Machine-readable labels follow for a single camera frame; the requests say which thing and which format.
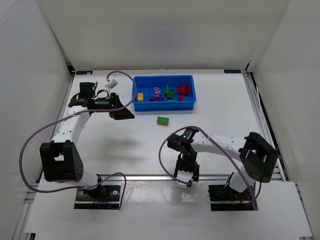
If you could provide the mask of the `yellow lego brick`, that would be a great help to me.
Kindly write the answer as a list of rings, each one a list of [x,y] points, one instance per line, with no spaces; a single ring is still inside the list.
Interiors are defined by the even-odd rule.
[[[137,101],[138,102],[143,102],[144,101],[144,94],[142,92],[139,92],[137,94]]]

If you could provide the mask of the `purple round lego brick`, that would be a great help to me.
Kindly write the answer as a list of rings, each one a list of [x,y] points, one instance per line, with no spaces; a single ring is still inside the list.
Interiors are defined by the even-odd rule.
[[[150,98],[150,101],[151,102],[157,102],[157,101],[160,101],[161,99],[158,97],[158,96],[153,96]]]

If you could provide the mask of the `purple curved lego brick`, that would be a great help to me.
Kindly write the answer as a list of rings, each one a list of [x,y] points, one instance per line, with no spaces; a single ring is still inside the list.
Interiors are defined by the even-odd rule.
[[[163,99],[162,94],[156,94],[154,97],[157,98],[159,101]]]

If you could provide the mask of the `red toothed lego brick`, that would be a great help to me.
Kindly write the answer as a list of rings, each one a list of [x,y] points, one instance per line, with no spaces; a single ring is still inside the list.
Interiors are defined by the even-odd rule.
[[[184,86],[183,85],[178,85],[177,86],[177,91],[179,95],[183,95],[184,94]]]

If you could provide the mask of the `red oval lego brick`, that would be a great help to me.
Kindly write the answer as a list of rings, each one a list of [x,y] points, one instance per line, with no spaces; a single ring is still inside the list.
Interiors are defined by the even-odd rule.
[[[191,86],[189,84],[185,84],[183,86],[183,90],[183,94],[188,96],[191,93]]]

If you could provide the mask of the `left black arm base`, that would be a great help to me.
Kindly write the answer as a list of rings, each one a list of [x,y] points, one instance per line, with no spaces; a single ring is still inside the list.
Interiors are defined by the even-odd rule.
[[[121,203],[121,181],[106,181],[95,189],[78,189],[75,195],[76,210],[118,210]]]

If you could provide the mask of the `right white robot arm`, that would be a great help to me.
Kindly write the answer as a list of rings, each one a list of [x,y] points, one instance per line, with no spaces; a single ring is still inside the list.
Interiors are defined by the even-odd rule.
[[[191,126],[182,135],[172,134],[167,147],[180,152],[174,175],[179,172],[192,173],[190,179],[199,178],[198,153],[226,156],[236,168],[225,187],[243,193],[256,182],[269,183],[278,160],[278,152],[259,133],[250,132],[245,137],[207,134]]]

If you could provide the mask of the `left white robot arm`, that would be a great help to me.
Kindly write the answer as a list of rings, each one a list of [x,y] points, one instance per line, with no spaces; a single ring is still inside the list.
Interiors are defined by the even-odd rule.
[[[129,120],[135,116],[122,105],[119,96],[112,92],[109,97],[96,98],[97,84],[81,82],[79,93],[71,98],[67,116],[50,142],[39,148],[45,180],[55,183],[68,183],[76,187],[96,185],[101,177],[84,170],[84,164],[77,150],[81,132],[92,113],[98,110],[111,110],[114,120]]]

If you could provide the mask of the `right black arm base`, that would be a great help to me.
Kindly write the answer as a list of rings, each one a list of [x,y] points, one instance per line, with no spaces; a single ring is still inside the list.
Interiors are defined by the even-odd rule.
[[[237,192],[222,183],[208,183],[208,197],[211,212],[257,211],[258,204],[249,189]]]

